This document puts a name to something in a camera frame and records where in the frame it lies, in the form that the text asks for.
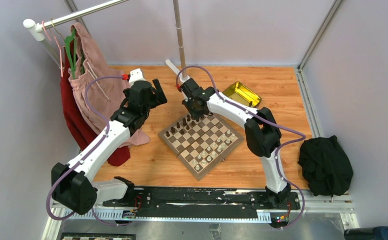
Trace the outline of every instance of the black cloth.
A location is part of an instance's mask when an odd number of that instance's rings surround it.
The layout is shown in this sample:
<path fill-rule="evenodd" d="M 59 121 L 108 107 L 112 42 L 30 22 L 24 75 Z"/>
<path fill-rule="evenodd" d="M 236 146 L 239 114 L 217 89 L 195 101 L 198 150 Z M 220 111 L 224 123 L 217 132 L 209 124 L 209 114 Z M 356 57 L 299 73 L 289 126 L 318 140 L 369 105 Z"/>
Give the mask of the black cloth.
<path fill-rule="evenodd" d="M 340 196 L 350 188 L 353 169 L 335 135 L 304 141 L 298 164 L 315 196 Z"/>

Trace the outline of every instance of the wooden table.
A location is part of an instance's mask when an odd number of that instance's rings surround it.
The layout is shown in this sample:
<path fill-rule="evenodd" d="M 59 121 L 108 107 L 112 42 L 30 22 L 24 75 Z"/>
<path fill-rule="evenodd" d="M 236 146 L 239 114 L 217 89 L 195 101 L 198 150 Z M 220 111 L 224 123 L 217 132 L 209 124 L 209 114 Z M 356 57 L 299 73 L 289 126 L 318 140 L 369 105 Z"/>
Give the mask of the wooden table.
<path fill-rule="evenodd" d="M 142 130 L 151 138 L 148 144 L 130 148 L 131 158 L 122 166 L 114 167 L 105 163 L 95 177 L 95 181 L 107 181 L 115 176 L 124 177 L 135 185 L 179 186 L 179 187 L 231 187 L 264 188 L 266 180 L 262 165 L 252 154 L 244 140 L 226 161 L 219 163 L 203 179 L 197 180 L 174 153 L 158 137 L 158 132 L 174 122 L 187 110 L 181 104 L 182 95 L 175 88 L 175 75 L 166 66 L 114 66 L 126 73 L 141 68 L 145 79 L 158 78 L 167 97 L 167 104 L 151 110 Z M 219 90 L 223 91 L 235 81 L 247 85 L 262 97 L 261 107 L 272 110 L 280 125 L 303 132 L 308 138 L 311 132 L 304 111 L 294 69 L 291 67 L 224 67 L 209 66 Z M 188 75 L 204 89 L 211 86 L 206 73 L 200 69 L 188 69 Z M 227 120 L 239 133 L 243 129 Z M 282 131 L 281 142 L 298 138 Z M 301 175 L 298 153 L 301 143 L 285 146 L 281 151 L 282 165 L 287 178 L 307 189 L 307 182 Z"/>

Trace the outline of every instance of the yellow tray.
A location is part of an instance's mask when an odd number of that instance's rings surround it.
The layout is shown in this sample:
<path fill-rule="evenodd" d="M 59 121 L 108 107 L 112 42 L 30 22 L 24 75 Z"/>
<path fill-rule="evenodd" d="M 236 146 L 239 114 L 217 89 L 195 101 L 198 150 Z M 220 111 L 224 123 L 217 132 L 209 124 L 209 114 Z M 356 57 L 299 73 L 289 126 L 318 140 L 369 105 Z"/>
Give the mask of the yellow tray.
<path fill-rule="evenodd" d="M 258 107 L 261 102 L 261 97 L 259 95 L 239 81 L 236 81 L 234 84 L 229 86 L 225 91 L 223 91 L 223 94 L 240 104 L 252 108 Z"/>

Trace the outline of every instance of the clothes rack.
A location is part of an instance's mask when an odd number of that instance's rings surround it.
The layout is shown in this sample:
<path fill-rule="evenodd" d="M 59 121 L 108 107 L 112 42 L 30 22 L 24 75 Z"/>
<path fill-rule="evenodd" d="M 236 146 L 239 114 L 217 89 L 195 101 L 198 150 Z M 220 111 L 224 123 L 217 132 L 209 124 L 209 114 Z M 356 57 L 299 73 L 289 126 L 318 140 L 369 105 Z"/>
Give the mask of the clothes rack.
<path fill-rule="evenodd" d="M 32 19 L 26 19 L 23 21 L 23 26 L 32 34 L 32 36 L 36 39 L 36 41 L 41 42 L 43 44 L 48 54 L 52 57 L 55 63 L 58 66 L 60 66 L 60 57 L 56 53 L 56 50 L 45 39 L 44 27 L 47 30 L 52 28 L 53 26 L 58 26 L 58 25 L 70 22 L 72 20 L 79 19 L 83 16 L 96 13 L 103 9 L 107 9 L 109 7 L 112 7 L 127 1 L 128 0 L 110 0 L 101 4 L 89 7 L 87 9 L 75 11 L 66 16 L 62 16 L 60 18 L 47 21 L 43 25 L 42 23 L 36 23 Z M 181 27 L 181 21 L 180 21 L 179 0 L 173 0 L 173 7 L 175 11 L 176 31 L 177 31 L 178 44 L 179 44 L 179 56 L 180 56 L 181 66 L 182 68 L 184 68 L 186 66 L 186 61 L 185 61 L 185 51 L 184 51 L 183 38 L 182 38 L 182 27 Z M 167 59 L 165 63 L 175 74 L 179 72 L 178 68 L 169 59 Z M 187 80 L 189 78 L 189 76 L 186 75 L 186 71 L 182 72 L 181 78 L 184 80 Z"/>

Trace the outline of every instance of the wooden chessboard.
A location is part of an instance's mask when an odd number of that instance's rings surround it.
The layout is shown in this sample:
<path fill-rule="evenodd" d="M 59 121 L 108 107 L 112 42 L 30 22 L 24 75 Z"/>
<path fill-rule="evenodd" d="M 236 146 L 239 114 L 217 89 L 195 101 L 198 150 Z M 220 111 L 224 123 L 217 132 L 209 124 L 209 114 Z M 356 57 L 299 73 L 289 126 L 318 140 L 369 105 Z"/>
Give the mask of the wooden chessboard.
<path fill-rule="evenodd" d="M 216 114 L 197 120 L 184 115 L 159 132 L 158 136 L 198 180 L 244 140 Z"/>

